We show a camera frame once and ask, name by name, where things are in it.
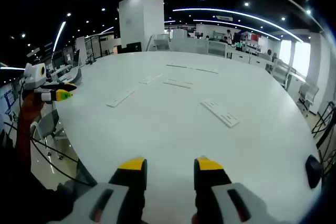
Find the person's left hand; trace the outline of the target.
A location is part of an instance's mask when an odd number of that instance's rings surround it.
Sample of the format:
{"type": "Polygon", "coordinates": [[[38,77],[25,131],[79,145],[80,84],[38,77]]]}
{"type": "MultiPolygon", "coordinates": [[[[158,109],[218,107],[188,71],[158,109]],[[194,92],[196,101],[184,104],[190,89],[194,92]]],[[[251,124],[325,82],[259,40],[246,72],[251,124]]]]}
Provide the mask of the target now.
{"type": "Polygon", "coordinates": [[[19,126],[30,126],[33,120],[40,115],[44,106],[39,93],[30,93],[23,100],[20,107],[19,126]]]}

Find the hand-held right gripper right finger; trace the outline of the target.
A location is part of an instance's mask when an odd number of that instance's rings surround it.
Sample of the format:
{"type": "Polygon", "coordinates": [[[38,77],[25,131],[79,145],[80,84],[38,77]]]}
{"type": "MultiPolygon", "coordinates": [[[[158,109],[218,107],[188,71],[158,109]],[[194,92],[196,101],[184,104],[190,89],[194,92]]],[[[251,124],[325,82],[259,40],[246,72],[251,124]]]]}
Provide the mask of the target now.
{"type": "Polygon", "coordinates": [[[241,183],[233,183],[217,162],[194,160],[194,223],[280,223],[265,202],[241,183]]]}

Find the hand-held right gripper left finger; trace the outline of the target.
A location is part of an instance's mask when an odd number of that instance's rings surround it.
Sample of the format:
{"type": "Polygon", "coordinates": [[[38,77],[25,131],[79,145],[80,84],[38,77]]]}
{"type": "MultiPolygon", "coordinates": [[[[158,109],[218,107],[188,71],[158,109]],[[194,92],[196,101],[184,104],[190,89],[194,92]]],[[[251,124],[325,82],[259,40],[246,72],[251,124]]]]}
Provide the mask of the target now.
{"type": "Polygon", "coordinates": [[[97,183],[74,202],[72,212],[57,223],[145,223],[147,160],[122,163],[107,183],[97,183]]]}

